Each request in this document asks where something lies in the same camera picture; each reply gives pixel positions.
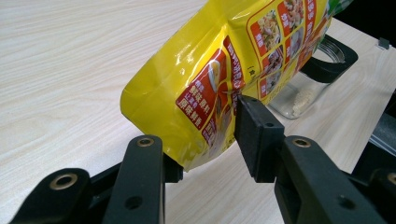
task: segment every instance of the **clear glass container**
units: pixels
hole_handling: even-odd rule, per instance
[[[326,35],[313,57],[269,106],[288,119],[299,118],[357,60],[355,51]]]

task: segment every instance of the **wooden table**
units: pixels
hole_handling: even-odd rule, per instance
[[[0,223],[46,175],[96,175],[141,134],[120,113],[131,77],[205,0],[0,3]],[[329,35],[359,60],[286,135],[317,141],[347,172],[396,87],[396,50],[337,20]],[[249,177],[237,144],[166,186],[167,223],[282,223],[272,184]]]

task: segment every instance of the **food package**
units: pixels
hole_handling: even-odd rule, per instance
[[[185,171],[233,142],[237,95],[267,105],[324,36],[337,0],[209,0],[135,74],[122,114]]]

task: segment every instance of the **food image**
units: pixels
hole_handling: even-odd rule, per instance
[[[273,73],[282,67],[283,53],[282,53],[281,47],[277,48],[274,52],[272,52],[268,56],[268,62],[269,62],[269,64],[268,64],[268,66],[265,67],[265,70],[264,70],[265,74]]]
[[[268,95],[276,86],[277,82],[280,80],[281,72],[277,72],[273,75],[263,78],[260,83],[260,95],[261,98]]]
[[[303,28],[300,28],[296,33],[291,36],[291,53],[290,56],[293,57],[300,46],[303,43]]]
[[[262,40],[267,50],[273,49],[280,42],[280,30],[276,21],[276,12],[271,10],[257,23],[260,26]]]
[[[294,30],[301,24],[304,18],[304,8],[302,0],[285,0],[283,2],[289,12],[290,30]]]
[[[214,92],[218,92],[218,84],[220,77],[220,63],[216,60],[209,62],[208,75],[210,80],[210,85]]]

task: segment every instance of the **black jar lid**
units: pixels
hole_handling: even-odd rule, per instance
[[[318,50],[322,50],[329,55],[334,63],[323,62],[311,57],[300,71],[321,83],[333,83],[359,59],[358,54],[353,49],[329,35],[324,36],[318,46]]]

